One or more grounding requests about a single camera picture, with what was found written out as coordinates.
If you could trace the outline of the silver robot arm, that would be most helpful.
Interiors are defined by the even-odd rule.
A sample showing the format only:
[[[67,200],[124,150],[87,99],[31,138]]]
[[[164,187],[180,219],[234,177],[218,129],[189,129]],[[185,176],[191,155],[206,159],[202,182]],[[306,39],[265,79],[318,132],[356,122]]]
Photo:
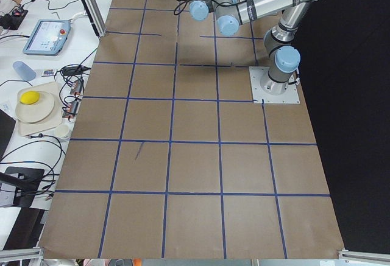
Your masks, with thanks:
[[[292,47],[295,34],[310,6],[320,0],[184,0],[192,19],[203,21],[214,15],[221,35],[231,37],[245,24],[268,23],[263,43],[270,67],[262,75],[260,86],[268,94],[279,96],[293,84],[300,53]]]

